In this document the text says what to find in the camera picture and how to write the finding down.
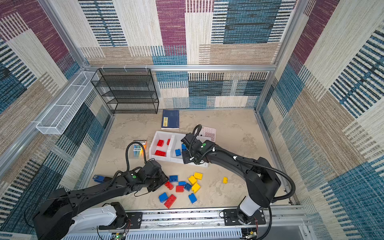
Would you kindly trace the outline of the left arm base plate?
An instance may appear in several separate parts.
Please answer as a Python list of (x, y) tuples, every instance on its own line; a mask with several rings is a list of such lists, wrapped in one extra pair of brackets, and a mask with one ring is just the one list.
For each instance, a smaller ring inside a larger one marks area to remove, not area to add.
[(143, 220), (143, 212), (126, 212), (122, 230), (140, 229)]

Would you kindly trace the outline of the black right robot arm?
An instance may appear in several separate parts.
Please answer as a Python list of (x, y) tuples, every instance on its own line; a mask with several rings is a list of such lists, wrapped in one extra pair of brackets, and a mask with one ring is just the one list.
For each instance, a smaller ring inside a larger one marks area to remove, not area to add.
[(186, 146), (183, 152), (185, 164), (209, 163), (221, 166), (242, 177), (248, 195), (241, 201), (232, 219), (239, 224), (249, 225), (255, 212), (268, 208), (272, 203), (292, 197), (296, 185), (286, 173), (273, 168), (265, 158), (250, 159), (231, 153), (216, 143), (201, 142), (192, 133), (186, 134), (181, 143)]

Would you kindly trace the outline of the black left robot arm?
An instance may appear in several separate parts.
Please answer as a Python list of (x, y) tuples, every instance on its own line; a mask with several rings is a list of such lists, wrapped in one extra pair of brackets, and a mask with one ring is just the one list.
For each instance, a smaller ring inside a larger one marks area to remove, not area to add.
[(57, 189), (42, 201), (33, 216), (37, 237), (39, 240), (60, 240), (75, 223), (72, 218), (85, 210), (142, 188), (147, 188), (149, 193), (154, 192), (168, 181), (169, 177), (161, 165), (150, 160), (144, 167), (117, 171), (109, 182), (69, 192), (63, 188)]

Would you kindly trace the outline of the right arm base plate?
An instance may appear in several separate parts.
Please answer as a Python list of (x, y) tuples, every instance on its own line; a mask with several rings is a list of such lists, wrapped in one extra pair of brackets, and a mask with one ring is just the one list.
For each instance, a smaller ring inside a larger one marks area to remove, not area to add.
[(240, 209), (224, 209), (220, 211), (219, 216), (224, 220), (226, 226), (266, 224), (263, 210), (256, 210), (252, 216), (248, 216)]

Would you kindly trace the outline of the yellow studded lego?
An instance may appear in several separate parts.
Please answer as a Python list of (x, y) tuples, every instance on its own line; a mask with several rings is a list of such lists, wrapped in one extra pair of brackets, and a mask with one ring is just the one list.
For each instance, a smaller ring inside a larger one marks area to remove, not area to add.
[(197, 179), (197, 180), (202, 180), (203, 179), (203, 174), (195, 172), (194, 173), (194, 178)]

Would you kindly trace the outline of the blue lego top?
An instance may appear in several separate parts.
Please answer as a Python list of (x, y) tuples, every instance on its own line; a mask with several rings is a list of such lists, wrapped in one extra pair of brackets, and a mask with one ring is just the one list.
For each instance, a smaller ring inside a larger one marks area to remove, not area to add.
[(182, 152), (181, 152), (180, 149), (176, 149), (176, 150), (175, 150), (175, 154), (176, 154), (176, 156), (178, 157), (178, 156), (181, 156), (181, 155), (182, 155)]

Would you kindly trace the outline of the red long lego diagonal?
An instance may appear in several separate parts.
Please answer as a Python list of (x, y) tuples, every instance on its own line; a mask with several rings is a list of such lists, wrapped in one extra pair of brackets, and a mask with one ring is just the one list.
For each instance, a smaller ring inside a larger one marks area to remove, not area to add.
[(165, 186), (171, 191), (174, 189), (174, 185), (171, 184), (169, 181), (165, 183)]

